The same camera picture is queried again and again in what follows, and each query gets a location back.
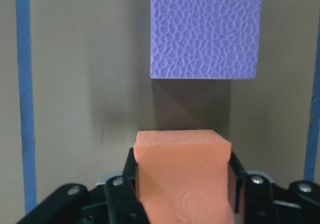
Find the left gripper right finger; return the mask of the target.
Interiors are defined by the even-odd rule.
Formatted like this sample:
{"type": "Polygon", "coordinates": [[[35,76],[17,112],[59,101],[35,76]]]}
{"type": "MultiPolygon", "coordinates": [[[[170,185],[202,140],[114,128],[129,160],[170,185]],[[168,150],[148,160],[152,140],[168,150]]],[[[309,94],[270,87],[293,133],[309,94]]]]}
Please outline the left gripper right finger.
{"type": "Polygon", "coordinates": [[[305,180],[282,188],[265,173],[246,171],[232,153],[228,200],[236,223],[319,223],[319,185],[305,180]]]}

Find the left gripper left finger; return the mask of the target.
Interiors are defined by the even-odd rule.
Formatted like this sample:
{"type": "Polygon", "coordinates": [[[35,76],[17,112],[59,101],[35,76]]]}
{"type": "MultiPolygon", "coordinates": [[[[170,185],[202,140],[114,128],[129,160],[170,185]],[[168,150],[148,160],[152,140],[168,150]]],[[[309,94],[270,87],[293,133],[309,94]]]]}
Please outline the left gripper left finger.
{"type": "Polygon", "coordinates": [[[149,223],[137,198],[137,163],[128,152],[122,173],[102,179],[88,190],[78,183],[60,186],[20,223],[149,223]]]}

